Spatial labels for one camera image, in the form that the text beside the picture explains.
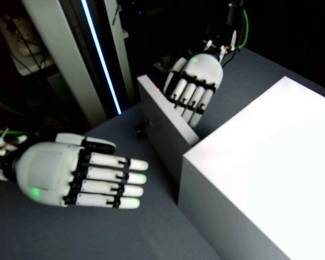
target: green wire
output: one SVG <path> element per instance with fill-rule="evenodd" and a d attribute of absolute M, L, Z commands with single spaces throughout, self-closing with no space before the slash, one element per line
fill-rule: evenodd
<path fill-rule="evenodd" d="M 8 131 L 7 134 L 12 134 L 12 135 L 27 135 L 29 132 L 24 132 L 24 131 Z"/>
<path fill-rule="evenodd" d="M 238 49 L 242 49 L 245 46 L 245 44 L 247 43 L 247 40 L 248 40 L 249 22 L 248 22 L 247 12 L 245 11 L 244 8 L 243 8 L 243 16 L 244 16 L 244 19 L 245 19 L 245 36 L 244 36 L 243 43 L 240 46 L 238 46 Z"/>

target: blue led strip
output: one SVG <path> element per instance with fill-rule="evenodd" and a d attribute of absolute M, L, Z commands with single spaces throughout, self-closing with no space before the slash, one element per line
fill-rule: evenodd
<path fill-rule="evenodd" d="M 97 49 L 97 54 L 99 55 L 99 58 L 100 58 L 100 61 L 101 61 L 103 72 L 105 73 L 106 80 L 107 80 L 107 83 L 109 85 L 109 89 L 110 89 L 110 92 L 112 94 L 113 101 L 115 103 L 115 107 L 117 109 L 118 114 L 120 115 L 121 110 L 120 110 L 120 107 L 119 107 L 119 104 L 118 104 L 118 99 L 117 99 L 117 96 L 115 95 L 113 84 L 112 84 L 111 78 L 110 78 L 109 73 L 108 73 L 105 58 L 103 57 L 103 54 L 102 54 L 99 39 L 98 39 L 98 36 L 96 34 L 96 31 L 95 31 L 94 24 L 93 24 L 92 16 L 90 15 L 90 12 L 89 12 L 87 0 L 81 0 L 81 1 L 82 1 L 82 6 L 83 6 L 83 9 L 84 9 L 84 12 L 86 13 L 86 18 L 87 18 L 87 21 L 88 21 L 88 24 L 89 24 L 90 31 L 92 32 L 94 43 L 95 43 L 95 46 L 96 46 L 96 49 Z"/>

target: green light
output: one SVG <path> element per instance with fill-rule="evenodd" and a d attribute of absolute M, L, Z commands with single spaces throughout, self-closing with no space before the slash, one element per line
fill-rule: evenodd
<path fill-rule="evenodd" d="M 41 191 L 39 188 L 32 188 L 30 191 L 30 195 L 32 199 L 39 199 L 41 196 Z"/>

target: white robotic hand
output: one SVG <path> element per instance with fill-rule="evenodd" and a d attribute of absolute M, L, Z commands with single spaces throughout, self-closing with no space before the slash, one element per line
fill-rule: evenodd
<path fill-rule="evenodd" d="M 219 60 L 211 54 L 197 54 L 175 63 L 163 92 L 183 119 L 196 127 L 222 80 Z"/>
<path fill-rule="evenodd" d="M 148 163 L 110 155 L 115 148 L 102 139 L 60 133 L 55 142 L 38 142 L 17 158 L 18 185 L 42 204 L 136 209 L 144 192 L 137 185 L 147 178 L 132 170 L 145 171 Z"/>

